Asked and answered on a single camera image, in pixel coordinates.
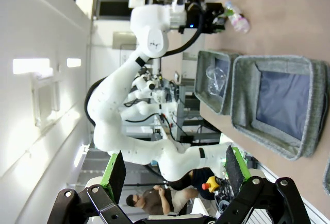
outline beige pants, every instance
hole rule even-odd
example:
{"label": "beige pants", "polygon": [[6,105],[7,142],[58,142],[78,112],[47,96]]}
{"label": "beige pants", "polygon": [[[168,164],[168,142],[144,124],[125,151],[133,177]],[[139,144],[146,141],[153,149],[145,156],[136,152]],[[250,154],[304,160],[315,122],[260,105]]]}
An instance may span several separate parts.
{"label": "beige pants", "polygon": [[171,190],[172,204],[174,207],[174,212],[179,213],[180,210],[185,206],[188,200],[185,197],[183,191],[176,191],[174,189]]}

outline black hair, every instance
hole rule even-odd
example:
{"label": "black hair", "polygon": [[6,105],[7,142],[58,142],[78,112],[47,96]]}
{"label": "black hair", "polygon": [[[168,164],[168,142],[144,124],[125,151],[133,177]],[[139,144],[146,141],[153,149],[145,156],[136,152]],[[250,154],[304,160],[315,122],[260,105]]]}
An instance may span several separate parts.
{"label": "black hair", "polygon": [[133,195],[129,195],[127,198],[126,198],[126,203],[128,206],[131,206],[131,207],[135,207],[135,202],[133,200]]}
{"label": "black hair", "polygon": [[181,179],[169,182],[169,186],[172,187],[176,191],[181,191],[191,185],[191,178],[189,173],[186,173]]}

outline bolt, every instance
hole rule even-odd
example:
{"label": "bolt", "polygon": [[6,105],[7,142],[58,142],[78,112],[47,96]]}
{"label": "bolt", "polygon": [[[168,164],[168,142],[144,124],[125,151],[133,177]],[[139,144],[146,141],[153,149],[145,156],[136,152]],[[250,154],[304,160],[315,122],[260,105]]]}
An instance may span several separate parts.
{"label": "bolt", "polygon": [[70,196],[71,196],[71,192],[65,192],[64,195],[65,195],[66,197],[70,197]]}
{"label": "bolt", "polygon": [[260,180],[259,179],[254,179],[254,180],[252,180],[252,183],[259,184],[260,183]]}
{"label": "bolt", "polygon": [[94,192],[94,193],[98,192],[98,187],[94,187],[94,188],[92,189],[92,192]]}
{"label": "bolt", "polygon": [[280,182],[280,184],[283,185],[283,186],[287,186],[287,185],[288,185],[288,181],[286,181],[286,180],[284,179],[284,180],[282,180],[282,181]]}

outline large gray bin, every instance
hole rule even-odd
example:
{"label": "large gray bin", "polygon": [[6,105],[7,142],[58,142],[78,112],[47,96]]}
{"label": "large gray bin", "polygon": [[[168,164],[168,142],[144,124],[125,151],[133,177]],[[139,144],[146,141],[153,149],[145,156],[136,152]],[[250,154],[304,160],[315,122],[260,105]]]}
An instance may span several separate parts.
{"label": "large gray bin", "polygon": [[[194,88],[195,96],[209,106],[216,114],[230,114],[232,69],[233,62],[238,56],[238,53],[211,50],[202,50],[198,54]],[[219,96],[211,95],[207,90],[208,77],[206,76],[206,69],[211,65],[221,68],[226,74],[226,83]]]}
{"label": "large gray bin", "polygon": [[289,160],[312,155],[326,114],[327,65],[299,56],[241,56],[233,126]]}

